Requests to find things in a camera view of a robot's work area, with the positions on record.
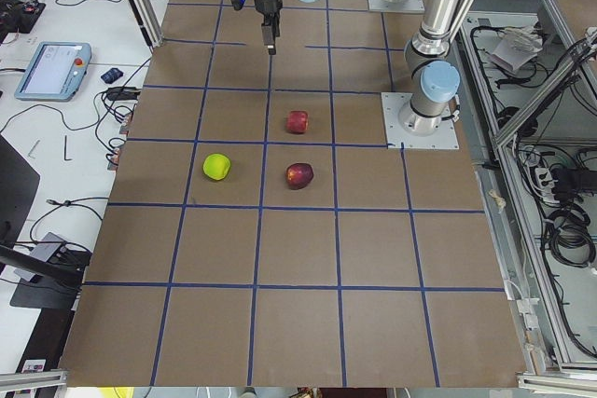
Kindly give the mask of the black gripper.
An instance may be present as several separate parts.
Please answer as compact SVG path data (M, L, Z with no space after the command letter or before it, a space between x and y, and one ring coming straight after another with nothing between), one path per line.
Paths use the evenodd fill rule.
M261 33L263 44L269 54L275 54L276 39L280 36L280 12L283 0L255 0L257 12L263 16Z

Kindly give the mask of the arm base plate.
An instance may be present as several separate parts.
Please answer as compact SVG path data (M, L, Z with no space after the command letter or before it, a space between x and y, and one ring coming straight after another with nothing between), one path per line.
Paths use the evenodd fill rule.
M423 14L423 0L368 0L368 9L377 12Z
M383 92L382 115L386 145L390 149L458 150L455 130L459 111L445 104L438 117L423 117L415 113L407 92Z

